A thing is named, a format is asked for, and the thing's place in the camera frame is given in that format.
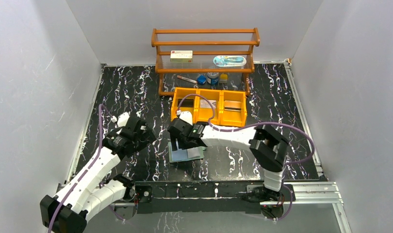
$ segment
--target orange wooden frame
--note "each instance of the orange wooden frame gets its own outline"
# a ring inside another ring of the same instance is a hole
[[[246,41],[159,41],[158,34],[201,34],[201,33],[250,33],[252,34],[251,40]],[[202,72],[226,72],[226,73],[242,73],[242,79],[245,82],[245,93],[247,96],[250,95],[249,88],[249,74],[254,72],[254,61],[252,58],[252,53],[254,46],[260,45],[260,35],[258,29],[178,29],[178,30],[157,30],[153,29],[151,45],[156,47],[157,59],[155,65],[155,72],[159,73],[159,95],[160,96],[173,96],[174,92],[164,92],[164,76],[166,73],[202,73]],[[186,67],[184,65],[181,68],[165,68],[162,60],[162,56],[169,56],[169,51],[161,51],[160,46],[184,46],[184,45],[247,45],[248,50],[244,51],[194,51],[194,56],[199,55],[246,55],[247,65],[242,69],[225,68],[218,67],[217,69],[206,69],[206,68],[195,68]]]

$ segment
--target black marble tabletop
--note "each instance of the black marble tabletop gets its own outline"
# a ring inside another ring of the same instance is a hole
[[[155,67],[105,67],[95,106],[83,141],[83,150],[77,165],[79,172],[93,156],[98,146],[98,105],[103,103],[118,116],[135,111],[153,128],[157,140],[147,149],[124,159],[108,176],[124,173],[136,181],[229,181],[261,180],[263,173],[252,154],[229,147],[210,147],[203,160],[170,163],[168,156],[172,97],[158,95],[159,75]],[[244,90],[241,74],[229,74],[228,85],[194,85],[176,78],[177,74],[165,77],[165,91],[175,86],[196,88],[218,88]],[[195,78],[196,74],[181,74]],[[275,121],[303,129],[297,105],[283,64],[258,64],[250,75],[251,95],[246,101],[247,124],[259,121]],[[110,117],[103,121],[104,134],[115,125]],[[310,152],[304,137],[296,132],[278,127],[277,130],[290,140],[287,161],[306,157]],[[312,160],[300,165],[288,166],[286,180],[317,180]]]

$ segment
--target wall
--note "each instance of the wall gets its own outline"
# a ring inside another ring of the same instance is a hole
[[[65,0],[0,0],[0,233],[42,233],[100,64]]]
[[[67,2],[101,63],[137,65],[155,64],[153,28],[258,27],[255,61],[291,58],[322,0]]]
[[[393,0],[326,0],[293,59],[353,232],[393,232]]]

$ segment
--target round container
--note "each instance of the round container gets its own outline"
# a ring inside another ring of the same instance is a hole
[[[208,72],[207,73],[207,82],[211,85],[217,85],[219,81],[219,73],[218,72]]]

